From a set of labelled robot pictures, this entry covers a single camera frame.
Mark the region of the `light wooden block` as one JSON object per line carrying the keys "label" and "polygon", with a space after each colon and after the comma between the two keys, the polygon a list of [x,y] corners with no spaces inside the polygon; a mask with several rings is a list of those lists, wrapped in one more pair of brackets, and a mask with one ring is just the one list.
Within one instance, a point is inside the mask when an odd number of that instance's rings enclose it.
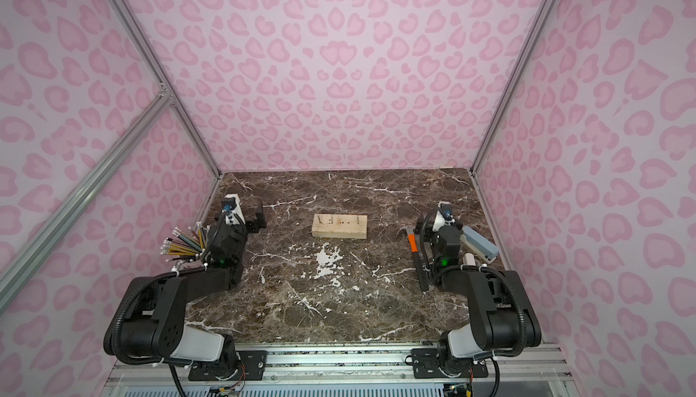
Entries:
{"label": "light wooden block", "polygon": [[312,236],[321,239],[367,239],[366,215],[315,214]]}

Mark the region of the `orange black claw hammer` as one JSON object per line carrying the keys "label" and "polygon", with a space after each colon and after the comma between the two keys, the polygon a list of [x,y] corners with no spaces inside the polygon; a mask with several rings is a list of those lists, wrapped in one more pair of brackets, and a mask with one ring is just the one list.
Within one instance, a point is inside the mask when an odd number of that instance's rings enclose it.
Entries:
{"label": "orange black claw hammer", "polygon": [[413,259],[413,264],[419,281],[420,291],[423,293],[429,291],[429,281],[426,276],[425,267],[422,264],[422,258],[420,251],[418,249],[417,240],[413,229],[411,227],[404,227],[403,230],[407,235],[409,241],[409,246],[411,249],[411,258]]}

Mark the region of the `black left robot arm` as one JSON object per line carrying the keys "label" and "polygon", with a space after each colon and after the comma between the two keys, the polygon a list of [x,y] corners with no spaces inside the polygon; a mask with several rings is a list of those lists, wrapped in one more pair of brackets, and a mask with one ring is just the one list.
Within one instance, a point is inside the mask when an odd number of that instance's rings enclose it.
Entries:
{"label": "black left robot arm", "polygon": [[248,238],[267,225],[263,206],[247,219],[239,196],[228,194],[214,225],[174,228],[161,248],[172,269],[130,282],[103,338],[105,353],[128,365],[189,367],[192,381],[245,379],[233,337],[189,326],[185,318],[192,302],[241,283]]}

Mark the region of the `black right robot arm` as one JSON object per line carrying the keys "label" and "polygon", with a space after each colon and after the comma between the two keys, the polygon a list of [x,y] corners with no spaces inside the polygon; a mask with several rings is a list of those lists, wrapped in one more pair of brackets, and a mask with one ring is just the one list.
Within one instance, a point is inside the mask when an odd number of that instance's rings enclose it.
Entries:
{"label": "black right robot arm", "polygon": [[451,203],[439,202],[405,231],[420,291],[461,295],[469,314],[467,324],[443,332],[432,348],[411,351],[406,362],[415,378],[498,377],[498,359],[540,345],[541,326],[520,276],[491,266],[498,248],[458,221]]}

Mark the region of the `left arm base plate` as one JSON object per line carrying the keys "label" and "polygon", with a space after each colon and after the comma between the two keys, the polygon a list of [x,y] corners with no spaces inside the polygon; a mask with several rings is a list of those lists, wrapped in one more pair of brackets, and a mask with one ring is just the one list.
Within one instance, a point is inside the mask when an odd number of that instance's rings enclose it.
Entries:
{"label": "left arm base plate", "polygon": [[266,370],[267,351],[223,353],[215,362],[194,362],[188,373],[190,382],[261,381]]}

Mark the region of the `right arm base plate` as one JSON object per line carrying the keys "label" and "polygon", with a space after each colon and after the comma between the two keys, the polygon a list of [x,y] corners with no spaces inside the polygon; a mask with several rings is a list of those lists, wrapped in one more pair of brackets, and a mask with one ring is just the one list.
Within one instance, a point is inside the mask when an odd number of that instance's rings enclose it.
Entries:
{"label": "right arm base plate", "polygon": [[404,362],[413,368],[416,379],[479,379],[489,376],[489,369],[482,360],[456,358],[446,350],[428,346],[414,348]]}

